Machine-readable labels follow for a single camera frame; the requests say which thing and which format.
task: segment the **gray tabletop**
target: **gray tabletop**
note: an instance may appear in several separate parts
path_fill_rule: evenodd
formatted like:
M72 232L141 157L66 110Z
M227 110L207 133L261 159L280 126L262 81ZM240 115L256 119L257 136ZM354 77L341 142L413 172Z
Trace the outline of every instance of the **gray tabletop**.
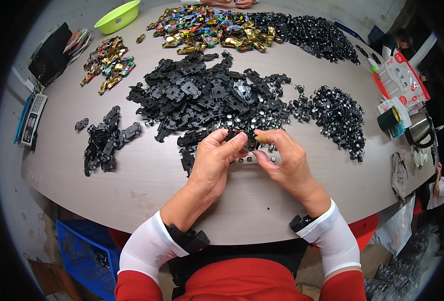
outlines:
M147 38L136 44L135 39L145 33L145 27L158 19L163 6L140 12L135 21L107 37L96 35L91 46L81 58L68 66L64 73L46 89L48 101L38 125L37 148L24 157L21 176L40 193L58 205L93 220L125 232L134 230L157 212L164 203L187 181L182 168L177 135L158 143L154 136L157 126L143 126L139 138L115 152L117 171L104 173L100 169L91 177L83 173L83 153L89 135L84 130L74 131L74 124L88 117L90 124L102 122L111 107L121 107L124 129L141 117L135 115L140 105L125 99L130 88L151 72L160 59L180 60L174 49L163 49L162 38ZM267 4L257 4L248 11L277 11L295 15L293 11ZM80 82L86 75L83 64L89 53L103 39L119 35L133 55L135 69L103 96L98 95L102 77L95 77L85 87ZM362 42L349 36L368 53L373 51ZM225 48L216 45L205 53L221 53ZM390 140L377 124L377 105L381 92L375 84L370 65L359 52L361 65L350 61L330 63L317 59L289 43L273 43L266 53L250 51L239 53L230 50L234 57L231 70L242 72L252 68L260 75L285 73L292 84L284 85L283 101L297 99L294 84L306 87L307 95L322 85L338 87L350 93L364 110L364 137L367 138L363 163L351 161L348 151L338 150L337 145L320 134L314 121L298 123L292 120L285 126L289 134L305 148L311 172L321 182L327 193L339 206L348 223L363 219L397 202L391 189L390 155L410 147L404 136ZM220 59L208 62L207 67ZM271 156L280 162L278 153ZM407 193L416 189L433 173L429 159L422 169L408 165ZM195 229L203 229L212 244L252 244L296 238L288 222L303 214L302 205L274 184L258 167L256 160L232 164L229 168L227 187L222 196L197 221Z

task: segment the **red shirt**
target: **red shirt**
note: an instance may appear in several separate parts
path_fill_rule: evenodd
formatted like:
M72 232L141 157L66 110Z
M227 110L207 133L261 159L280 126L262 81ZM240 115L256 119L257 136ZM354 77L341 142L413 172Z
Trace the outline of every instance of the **red shirt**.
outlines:
M162 301L162 292L149 276L135 271L118 275L117 301ZM209 264L187 281L185 294L176 301L311 301L295 287L290 271L280 263L259 258L237 258ZM360 271L333 276L323 286L320 301L366 300Z

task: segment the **green plastic basin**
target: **green plastic basin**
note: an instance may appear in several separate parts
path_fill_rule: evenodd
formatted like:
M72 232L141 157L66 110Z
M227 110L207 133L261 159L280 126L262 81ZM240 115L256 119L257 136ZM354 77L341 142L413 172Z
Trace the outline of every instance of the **green plastic basin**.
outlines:
M94 28L99 28L106 35L122 29L138 16L138 3L140 0L130 1L117 7L101 18Z

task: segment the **gray cloth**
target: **gray cloth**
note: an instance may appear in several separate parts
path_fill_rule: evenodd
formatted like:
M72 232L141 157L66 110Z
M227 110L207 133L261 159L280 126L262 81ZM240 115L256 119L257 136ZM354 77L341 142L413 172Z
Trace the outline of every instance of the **gray cloth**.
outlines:
M407 188L407 167L405 166L406 150L400 150L391 155L392 161L392 189L395 196L399 198L399 208L404 206L405 189Z

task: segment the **electric kettle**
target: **electric kettle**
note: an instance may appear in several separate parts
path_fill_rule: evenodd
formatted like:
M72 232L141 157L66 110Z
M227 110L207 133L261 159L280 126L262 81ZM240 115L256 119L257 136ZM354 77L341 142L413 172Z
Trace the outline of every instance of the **electric kettle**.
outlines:
M435 140L435 134L430 127L425 113L416 113L410 117L412 125L405 130L405 137L410 145L418 148L430 147ZM430 135L430 141L424 144L419 144L427 135Z

